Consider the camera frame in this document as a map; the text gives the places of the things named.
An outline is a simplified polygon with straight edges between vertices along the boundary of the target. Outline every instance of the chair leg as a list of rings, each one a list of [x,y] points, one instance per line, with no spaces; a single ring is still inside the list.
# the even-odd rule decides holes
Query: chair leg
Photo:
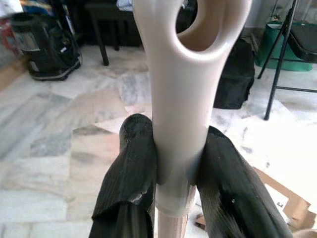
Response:
[[[282,36],[282,34],[283,34],[284,30],[285,30],[285,27],[286,27],[286,24],[283,23],[283,25],[282,25],[282,27],[281,27],[281,29],[280,29],[280,31],[279,31],[277,37],[276,37],[276,40],[275,40],[275,42],[274,42],[274,44],[273,44],[271,50],[270,50],[269,53],[268,53],[268,56],[267,56],[267,58],[266,58],[266,60],[265,60],[265,63],[264,63],[264,65],[263,65],[263,67],[262,67],[261,73],[260,73],[259,76],[258,76],[258,79],[260,79],[260,78],[262,77],[262,75],[263,75],[263,73],[264,73],[264,70],[266,69],[267,63],[268,63],[269,59],[271,58],[271,55],[272,55],[272,53],[273,53],[273,51],[274,51],[274,49],[275,49],[277,43],[278,43],[279,40],[281,39],[281,36]]]
[[[274,81],[273,81],[273,85],[272,85],[272,90],[271,90],[271,94],[269,96],[269,101],[268,101],[268,105],[267,105],[267,109],[266,109],[266,113],[265,113],[265,117],[264,120],[268,120],[269,119],[269,115],[271,112],[271,108],[272,108],[272,104],[273,104],[273,100],[274,100],[274,95],[275,95],[275,91],[276,91],[276,87],[277,87],[277,83],[278,83],[278,78],[279,78],[279,74],[281,72],[281,68],[282,68],[282,64],[284,61],[284,56],[285,56],[285,52],[286,52],[286,47],[287,47],[287,41],[289,38],[289,34],[291,32],[291,27],[292,27],[292,23],[294,20],[294,15],[295,15],[295,9],[297,6],[298,0],[294,0],[293,1],[293,5],[291,8],[291,12],[289,17],[286,17],[286,32],[285,32],[285,37],[284,37],[284,41],[283,41],[283,45],[282,45],[282,49],[281,49],[281,53],[279,56],[279,60],[278,60],[278,64],[277,64],[277,68],[276,68],[276,72],[275,72],[275,77],[274,77]]]

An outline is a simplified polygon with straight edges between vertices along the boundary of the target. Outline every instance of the black chair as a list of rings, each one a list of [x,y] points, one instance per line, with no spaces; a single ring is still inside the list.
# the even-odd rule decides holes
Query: black chair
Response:
[[[263,72],[269,60],[278,60],[275,77],[274,77],[274,81],[272,85],[272,90],[269,97],[269,102],[267,105],[264,120],[269,119],[276,89],[317,93],[317,90],[281,87],[277,85],[283,61],[317,63],[317,25],[313,25],[313,24],[293,25],[294,15],[295,15],[298,1],[299,0],[293,0],[292,7],[286,16],[286,19],[279,31],[279,34],[266,58],[266,61],[263,65],[261,73],[258,76],[258,79],[262,77]],[[280,56],[278,59],[271,58],[272,52],[275,49],[277,43],[279,42],[282,34],[284,36],[284,41],[283,41]],[[287,44],[289,44],[294,54],[301,60],[284,59]]]

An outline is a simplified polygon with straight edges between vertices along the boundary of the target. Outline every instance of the white marble tile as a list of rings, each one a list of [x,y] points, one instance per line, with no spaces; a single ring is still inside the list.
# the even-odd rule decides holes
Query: white marble tile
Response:
[[[7,223],[1,238],[30,238],[31,225],[24,223]]]
[[[96,126],[74,130],[68,220],[89,219],[104,176],[119,154],[119,136]]]
[[[0,223],[65,221],[67,203],[59,196],[29,190],[0,190]]]
[[[86,93],[71,102],[32,143],[31,156],[59,156],[70,148],[75,128],[127,115],[118,90],[106,89]]]
[[[17,108],[18,106],[15,103],[2,103],[0,106],[0,121],[5,120],[10,114],[14,113]]]
[[[29,158],[30,157],[30,145],[32,141],[38,136],[44,126],[40,125],[22,137],[18,143],[14,145],[14,149],[8,151],[6,154],[7,159],[16,159],[16,158]]]
[[[37,223],[30,233],[32,238],[87,238],[90,233],[91,221]]]
[[[111,120],[105,120],[103,122],[96,123],[95,125],[112,133],[119,134],[120,128],[126,119],[127,117],[120,117]]]
[[[150,104],[151,84],[148,73],[131,74],[117,81],[125,105]]]
[[[80,94],[102,90],[115,83],[115,79],[99,75],[88,67],[76,70],[66,81],[47,82],[52,93],[71,99]]]
[[[29,189],[64,196],[70,173],[69,157],[24,158],[3,163],[10,164],[10,168],[2,179],[2,188]]]
[[[34,133],[65,108],[68,99],[52,94],[36,94],[0,121],[0,159],[8,157],[22,142],[30,145]]]
[[[0,92],[0,106],[19,106],[33,95],[49,92],[50,89],[45,83],[34,81],[29,73],[26,72]]]
[[[261,80],[255,80],[254,85],[251,88],[248,101],[243,104],[243,107],[240,110],[234,110],[234,112],[237,113],[241,118],[258,116],[263,119],[268,104],[269,94],[269,86],[263,83]],[[293,121],[296,119],[295,116],[278,100],[274,101],[271,111],[272,116],[270,119],[273,120],[275,120],[275,117],[280,120],[285,119]]]
[[[4,233],[4,224],[0,223],[0,237],[3,237],[3,233]]]
[[[0,161],[0,187],[11,167],[12,163],[10,161]]]
[[[270,90],[272,87],[274,69],[265,70],[265,77],[261,82]],[[317,90],[317,66],[310,72],[293,72],[282,70],[278,82],[279,86],[297,87]],[[317,121],[317,97],[315,93],[277,90],[275,99],[280,101],[292,114],[305,123]]]
[[[111,78],[119,78],[125,74],[148,71],[145,53],[141,48],[120,47],[115,51],[112,47],[106,47],[109,66],[103,66],[101,53],[97,46],[84,46],[81,48],[84,55],[84,67],[99,75]]]
[[[141,113],[152,120],[152,104],[134,104],[131,106],[125,106],[129,115]]]

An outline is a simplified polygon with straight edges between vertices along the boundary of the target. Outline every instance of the white wall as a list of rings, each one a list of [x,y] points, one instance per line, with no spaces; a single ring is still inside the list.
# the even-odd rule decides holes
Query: white wall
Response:
[[[254,28],[257,27],[257,18],[261,9],[262,2],[264,0],[253,0],[252,7],[247,18],[245,27],[246,28]]]
[[[0,16],[23,11],[19,0],[0,0]]]

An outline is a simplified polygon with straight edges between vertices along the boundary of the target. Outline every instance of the cardboard box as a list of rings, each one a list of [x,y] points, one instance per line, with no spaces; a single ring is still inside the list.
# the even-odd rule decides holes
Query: cardboard box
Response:
[[[294,238],[317,238],[317,230],[303,230],[294,233]]]
[[[286,204],[281,202],[281,206],[283,206],[283,212],[290,219],[289,227],[292,231],[309,229],[314,226],[316,214],[308,211],[310,207],[310,203],[305,201],[296,193],[292,192],[288,188],[281,185],[276,180],[272,179],[263,171],[254,168],[254,170],[259,175],[260,179],[264,184],[269,185],[273,189],[277,190],[279,193],[283,194],[288,198]]]

